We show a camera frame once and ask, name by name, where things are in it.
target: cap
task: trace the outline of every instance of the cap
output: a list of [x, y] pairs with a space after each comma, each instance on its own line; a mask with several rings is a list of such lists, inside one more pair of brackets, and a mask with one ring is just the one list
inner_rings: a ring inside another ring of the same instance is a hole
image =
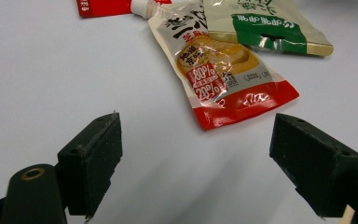
[[159, 3], [154, 0], [132, 0], [131, 12], [133, 14], [142, 16], [145, 19], [150, 19], [153, 16], [154, 10], [159, 6]]

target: screw hole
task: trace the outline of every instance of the screw hole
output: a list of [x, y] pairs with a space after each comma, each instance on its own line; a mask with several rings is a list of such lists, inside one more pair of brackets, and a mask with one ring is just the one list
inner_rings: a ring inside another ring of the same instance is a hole
[[31, 169], [27, 172], [25, 172], [24, 174], [21, 175], [21, 178], [23, 180], [32, 180], [32, 179], [36, 179], [39, 176], [43, 175], [45, 173], [45, 169], [43, 168], [34, 168]]

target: red packaging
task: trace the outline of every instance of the red packaging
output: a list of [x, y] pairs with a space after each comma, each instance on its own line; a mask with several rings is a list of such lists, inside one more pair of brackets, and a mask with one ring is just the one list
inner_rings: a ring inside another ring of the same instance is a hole
[[116, 16], [131, 13], [131, 0], [76, 0], [80, 17]]

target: product label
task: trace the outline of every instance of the product label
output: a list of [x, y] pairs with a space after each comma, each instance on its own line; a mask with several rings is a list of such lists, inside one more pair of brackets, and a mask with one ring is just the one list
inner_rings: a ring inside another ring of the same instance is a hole
[[307, 39], [292, 21], [276, 16], [234, 14], [238, 41], [267, 49], [307, 53]]
[[202, 11], [191, 10], [189, 14], [168, 19], [165, 22], [166, 28], [169, 28], [172, 37], [175, 39], [181, 38], [188, 42], [195, 36], [208, 35], [206, 26], [206, 18]]
[[131, 13], [131, 0], [77, 0], [80, 17], [103, 17]]
[[187, 72], [186, 75], [201, 101], [213, 99], [227, 90], [225, 83], [210, 63], [196, 67]]
[[272, 0], [239, 0], [238, 5], [246, 10], [262, 10], [269, 13], [269, 15], [275, 15], [277, 11], [269, 5], [271, 2]]

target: red and white packaging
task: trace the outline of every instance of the red and white packaging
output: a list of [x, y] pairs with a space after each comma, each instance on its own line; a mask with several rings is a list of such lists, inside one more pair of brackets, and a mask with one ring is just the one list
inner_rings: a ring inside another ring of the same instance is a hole
[[211, 39], [202, 3], [174, 3], [151, 11], [149, 26], [204, 130], [258, 116], [298, 97], [252, 50]]
[[82, 18], [116, 16], [131, 13], [131, 0], [76, 0]]

